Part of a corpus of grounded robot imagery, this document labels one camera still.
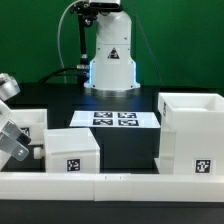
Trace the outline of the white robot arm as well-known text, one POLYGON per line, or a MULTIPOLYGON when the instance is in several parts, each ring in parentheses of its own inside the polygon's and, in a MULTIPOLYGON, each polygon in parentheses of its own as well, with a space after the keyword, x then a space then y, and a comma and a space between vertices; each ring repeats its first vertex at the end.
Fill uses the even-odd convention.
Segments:
MULTIPOLYGON (((69 7, 78 15, 82 92, 88 95, 124 96, 140 88, 131 57, 132 21, 120 0, 76 0, 69 7)), ((16 80, 0 74, 0 161, 26 160, 34 151, 33 133, 12 118, 5 101, 19 93, 16 80)))

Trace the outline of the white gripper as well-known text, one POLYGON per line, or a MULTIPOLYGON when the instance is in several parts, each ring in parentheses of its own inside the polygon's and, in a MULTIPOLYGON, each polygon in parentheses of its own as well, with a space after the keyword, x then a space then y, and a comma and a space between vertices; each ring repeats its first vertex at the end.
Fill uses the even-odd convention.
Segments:
POLYGON ((9 120, 10 115, 10 108, 0 100, 0 170, 11 156, 23 161, 29 154, 29 150, 21 143, 29 144, 31 138, 9 120))

